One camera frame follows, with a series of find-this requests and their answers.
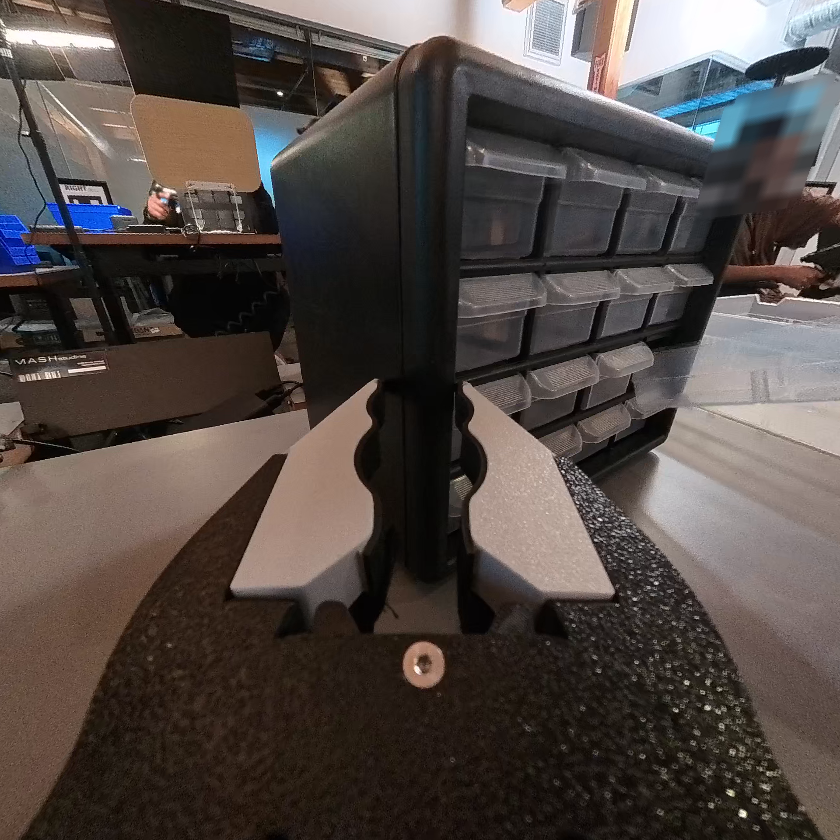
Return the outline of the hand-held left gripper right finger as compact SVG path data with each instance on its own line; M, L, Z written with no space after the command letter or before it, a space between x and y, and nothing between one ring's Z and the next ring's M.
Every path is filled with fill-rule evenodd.
M466 602L495 612L613 601L615 587L549 449L468 383L456 393L456 426L470 482L458 557Z

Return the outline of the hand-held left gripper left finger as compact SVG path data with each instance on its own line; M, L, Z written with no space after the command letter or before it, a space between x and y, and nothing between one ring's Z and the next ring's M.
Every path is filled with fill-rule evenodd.
M379 465L382 381L373 379L287 452L229 585L236 599L297 604L314 620L328 603L355 621L382 609L382 503L371 488Z

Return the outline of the black drawer cabinet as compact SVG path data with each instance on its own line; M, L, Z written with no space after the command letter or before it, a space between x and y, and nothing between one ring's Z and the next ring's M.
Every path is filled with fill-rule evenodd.
M534 262L461 257L466 139L483 130L702 177L712 142L651 113L454 38L413 45L271 165L310 426L371 379L385 387L384 505L397 558L432 583L455 571L448 485L459 282ZM657 350L702 338L741 226L710 220L713 274Z

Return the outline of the clear plastic storage bin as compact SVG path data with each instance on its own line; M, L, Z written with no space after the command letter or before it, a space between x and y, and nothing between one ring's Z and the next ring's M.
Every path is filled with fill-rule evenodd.
M839 304L725 297L696 344L658 350L644 408L697 408L839 456Z

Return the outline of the rows of clear cabinet drawers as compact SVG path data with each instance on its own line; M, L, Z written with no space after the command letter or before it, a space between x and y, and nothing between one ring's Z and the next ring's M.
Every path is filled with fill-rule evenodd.
M555 457L586 459L656 424L682 384L642 333L675 326L713 274L702 180L470 129L461 257L532 260L458 286L455 371Z

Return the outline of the brown MASH cardboard box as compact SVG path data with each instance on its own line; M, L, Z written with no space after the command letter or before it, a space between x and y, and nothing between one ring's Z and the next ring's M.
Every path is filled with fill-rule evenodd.
M191 417L280 384L266 332L27 350L9 367L24 420L47 438Z

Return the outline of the wooden desk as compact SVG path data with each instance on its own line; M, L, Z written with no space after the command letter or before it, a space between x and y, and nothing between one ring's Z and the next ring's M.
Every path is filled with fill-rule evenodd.
M74 266L38 268L1 273L1 291L43 290L66 284L78 284L81 270Z
M214 262L280 259L277 234L237 233L79 233L78 243L92 265L202 259Z

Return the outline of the clear acrylic stand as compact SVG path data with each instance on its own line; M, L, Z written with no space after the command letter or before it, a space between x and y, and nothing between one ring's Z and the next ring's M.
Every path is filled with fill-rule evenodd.
M232 184L186 181L180 205L185 224L200 234L246 231L243 197Z

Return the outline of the blue parts bin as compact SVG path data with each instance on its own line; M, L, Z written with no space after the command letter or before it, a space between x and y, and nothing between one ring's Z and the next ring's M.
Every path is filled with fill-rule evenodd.
M139 223L132 212L120 205L68 203L74 226L89 233L123 231Z

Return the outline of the printed marker sign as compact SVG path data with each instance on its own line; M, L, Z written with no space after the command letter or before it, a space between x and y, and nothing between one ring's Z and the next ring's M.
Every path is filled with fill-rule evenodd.
M111 193L105 181L60 176L58 184L66 204L111 204Z

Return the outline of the black tripod stand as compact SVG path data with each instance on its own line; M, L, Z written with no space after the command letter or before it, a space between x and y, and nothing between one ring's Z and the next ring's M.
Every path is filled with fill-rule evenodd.
M79 240L76 227L71 219L68 204L61 193L55 168L49 158L46 141L39 129L37 118L28 99L25 82L21 79L18 73L14 52L12 50L12 45L7 38L7 28L4 22L1 22L1 57L3 66L13 84L18 109L21 111L21 114L27 123L30 141L34 146L41 169L45 174L49 189L52 192L58 206L59 215L65 224L65 231L73 258L76 262L77 268L79 269L87 295L91 299L93 307L98 315L104 339L108 345L116 345L118 344L118 334L114 328L114 322L111 319L110 311L108 310L102 297L102 293L92 271L90 261Z

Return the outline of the wooden rounded board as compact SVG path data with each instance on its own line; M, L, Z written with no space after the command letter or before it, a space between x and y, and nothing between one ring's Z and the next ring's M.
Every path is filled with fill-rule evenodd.
M163 186L219 183L239 193L259 188L254 126L242 109L136 94L130 113L150 175Z

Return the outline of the stack of blue bins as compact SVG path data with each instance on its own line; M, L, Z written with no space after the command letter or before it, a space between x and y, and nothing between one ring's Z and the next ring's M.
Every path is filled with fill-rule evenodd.
M29 272L42 260L36 248L23 240L28 229L19 217L1 215L1 274Z

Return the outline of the black screen panel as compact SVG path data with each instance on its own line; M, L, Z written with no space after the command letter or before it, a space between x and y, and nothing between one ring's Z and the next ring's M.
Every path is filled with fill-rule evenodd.
M105 1L133 92L238 108L227 15L159 1Z

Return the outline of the round black lamp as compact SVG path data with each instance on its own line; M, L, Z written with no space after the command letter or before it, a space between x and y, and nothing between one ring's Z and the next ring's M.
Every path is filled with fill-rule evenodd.
M799 76L820 67L830 55L830 49L822 46L790 49L753 62L743 75L750 81L771 81L777 88L788 77Z

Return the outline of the wooden post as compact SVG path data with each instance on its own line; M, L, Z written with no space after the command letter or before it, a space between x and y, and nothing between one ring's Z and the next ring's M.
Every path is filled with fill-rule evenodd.
M587 88L616 99L638 1L592 1L587 6L595 8Z

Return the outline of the white wall vent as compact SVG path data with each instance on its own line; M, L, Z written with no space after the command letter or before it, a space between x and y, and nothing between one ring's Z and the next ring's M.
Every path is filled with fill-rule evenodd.
M537 1L528 8L525 57L551 65L561 63L568 6L565 1Z

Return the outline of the silver air duct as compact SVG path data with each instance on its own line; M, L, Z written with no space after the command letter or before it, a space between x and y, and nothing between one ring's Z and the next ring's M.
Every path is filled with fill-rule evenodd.
M784 42L794 46L838 26L839 1L798 2L787 19Z

